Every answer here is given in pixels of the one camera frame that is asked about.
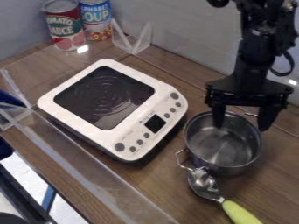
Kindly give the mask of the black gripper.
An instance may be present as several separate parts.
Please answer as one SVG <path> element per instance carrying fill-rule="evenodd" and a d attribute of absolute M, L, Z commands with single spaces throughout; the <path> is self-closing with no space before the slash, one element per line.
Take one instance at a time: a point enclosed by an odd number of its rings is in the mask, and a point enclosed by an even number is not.
<path fill-rule="evenodd" d="M 209 81 L 205 89 L 204 103 L 211 107 L 213 126 L 223 126 L 225 105 L 249 106 L 259 107 L 256 121 L 260 131 L 271 127 L 287 105 L 288 95 L 293 92 L 289 86 L 268 79 L 264 82 L 249 80 L 239 84 L 232 75 Z"/>

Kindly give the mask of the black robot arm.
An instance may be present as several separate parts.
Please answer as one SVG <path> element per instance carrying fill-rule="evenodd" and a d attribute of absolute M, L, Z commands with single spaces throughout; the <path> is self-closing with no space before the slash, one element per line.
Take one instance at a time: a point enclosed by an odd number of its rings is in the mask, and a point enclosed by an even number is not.
<path fill-rule="evenodd" d="M 207 0 L 211 6 L 224 7 L 233 3 L 240 12 L 241 40 L 233 72 L 223 79 L 205 84 L 205 103 L 211 107 L 213 125 L 224 123 L 225 107 L 257 107 L 257 128 L 267 130 L 279 112 L 287 107 L 293 89 L 267 78 L 268 74 L 284 77 L 272 65 L 283 56 L 295 60 L 288 49 L 295 47 L 299 34 L 295 30 L 295 0 Z"/>

